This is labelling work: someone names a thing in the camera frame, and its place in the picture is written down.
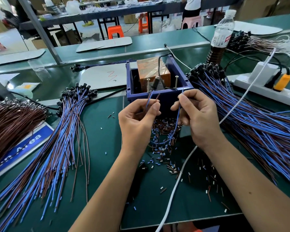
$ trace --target brown wire bundle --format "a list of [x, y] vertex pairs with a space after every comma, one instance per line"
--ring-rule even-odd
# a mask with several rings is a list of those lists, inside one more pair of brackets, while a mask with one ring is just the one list
[[0, 161], [48, 117], [47, 108], [28, 101], [0, 101]]

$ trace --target person in white shirt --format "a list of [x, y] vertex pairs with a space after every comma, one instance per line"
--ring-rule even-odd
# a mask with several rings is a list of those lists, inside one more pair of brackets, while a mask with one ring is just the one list
[[184, 18], [196, 17], [200, 15], [201, 11], [201, 0], [182, 0], [183, 3], [187, 1], [183, 12], [183, 20]]

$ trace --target blue plastic bin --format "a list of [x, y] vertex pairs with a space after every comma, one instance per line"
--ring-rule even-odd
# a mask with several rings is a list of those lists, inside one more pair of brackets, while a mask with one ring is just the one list
[[[182, 93], [182, 90], [193, 89], [193, 86], [179, 68], [174, 58], [171, 55], [167, 56], [166, 67], [171, 73], [171, 87], [175, 87], [175, 76], [178, 77], [177, 89], [165, 89], [154, 91], [152, 95], [152, 99], [155, 99], [158, 94], [160, 100], [160, 111], [163, 116], [173, 117], [177, 115], [177, 112], [171, 112], [170, 107], [174, 104], [175, 101], [178, 101], [178, 95]], [[131, 103], [136, 99], [148, 98], [148, 93], [134, 93], [134, 85], [133, 85], [133, 77], [137, 76], [139, 78], [139, 72], [137, 68], [130, 68], [130, 63], [127, 61], [127, 99]]]

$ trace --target black pants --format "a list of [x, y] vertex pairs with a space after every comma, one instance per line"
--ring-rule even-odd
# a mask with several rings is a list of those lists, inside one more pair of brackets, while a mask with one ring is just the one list
[[[201, 8], [199, 8], [197, 10], [184, 10], [182, 21], [184, 20], [184, 18], [191, 18], [191, 17], [199, 16], [200, 15], [200, 11], [201, 11]], [[188, 28], [188, 25], [185, 23], [184, 26], [183, 26], [183, 29], [186, 29], [186, 28]]]

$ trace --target bottle of dark liquid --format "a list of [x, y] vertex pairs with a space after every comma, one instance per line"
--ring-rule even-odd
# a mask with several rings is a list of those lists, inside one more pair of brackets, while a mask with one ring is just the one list
[[233, 20], [235, 14], [236, 10], [227, 10], [224, 18], [218, 23], [211, 42], [211, 50], [206, 58], [207, 63], [220, 64], [235, 27]]

